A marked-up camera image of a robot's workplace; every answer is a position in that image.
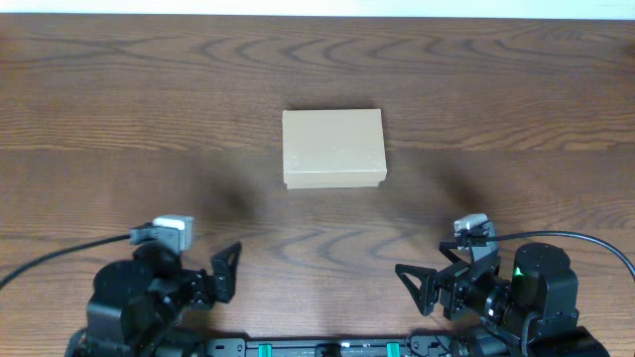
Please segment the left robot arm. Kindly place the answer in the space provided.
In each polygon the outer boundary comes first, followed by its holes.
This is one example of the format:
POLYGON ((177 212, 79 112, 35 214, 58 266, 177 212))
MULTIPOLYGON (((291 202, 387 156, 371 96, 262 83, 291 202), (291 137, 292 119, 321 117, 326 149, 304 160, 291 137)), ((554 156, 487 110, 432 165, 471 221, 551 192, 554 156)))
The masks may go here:
POLYGON ((211 310, 236 291, 242 245, 210 258, 212 273, 189 270, 181 255, 158 242, 142 244, 130 260, 102 268, 86 307, 87 326, 68 342, 68 357, 205 356, 200 335, 177 328, 188 309, 211 310))

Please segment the cardboard box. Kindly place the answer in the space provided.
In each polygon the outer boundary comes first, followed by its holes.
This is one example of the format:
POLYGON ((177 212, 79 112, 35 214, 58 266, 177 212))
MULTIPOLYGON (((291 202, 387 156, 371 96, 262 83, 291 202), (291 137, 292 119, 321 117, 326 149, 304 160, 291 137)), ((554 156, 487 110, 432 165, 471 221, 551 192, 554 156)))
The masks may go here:
POLYGON ((282 127, 288 189, 373 187, 386 179, 381 110, 286 110, 282 127))

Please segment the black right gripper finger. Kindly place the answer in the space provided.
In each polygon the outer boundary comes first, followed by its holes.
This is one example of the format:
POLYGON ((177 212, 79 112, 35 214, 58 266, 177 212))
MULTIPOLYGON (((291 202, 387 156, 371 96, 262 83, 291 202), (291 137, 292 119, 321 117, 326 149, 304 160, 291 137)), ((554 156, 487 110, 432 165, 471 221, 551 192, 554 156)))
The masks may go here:
POLYGON ((460 245, 455 241, 441 242, 439 244, 439 251, 453 264, 463 262, 463 259, 455 254, 456 251, 469 252, 470 249, 469 245, 460 245))
POLYGON ((439 301, 438 271, 430 268, 397 264, 395 273, 411 295, 423 316, 430 315, 439 301))

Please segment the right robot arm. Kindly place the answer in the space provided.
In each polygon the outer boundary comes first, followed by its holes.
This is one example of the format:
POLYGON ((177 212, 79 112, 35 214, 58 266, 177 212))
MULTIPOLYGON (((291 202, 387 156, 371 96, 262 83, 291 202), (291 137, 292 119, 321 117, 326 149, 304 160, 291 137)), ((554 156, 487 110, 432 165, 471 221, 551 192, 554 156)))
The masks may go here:
POLYGON ((500 277, 497 233, 486 215, 471 214, 453 224, 454 239, 440 252, 443 270, 398 264, 400 278, 419 312, 436 304, 444 317, 468 313, 480 323, 455 335, 412 335, 416 356, 605 356, 606 348, 578 323, 578 278, 561 248, 528 243, 515 253, 512 277, 500 277))

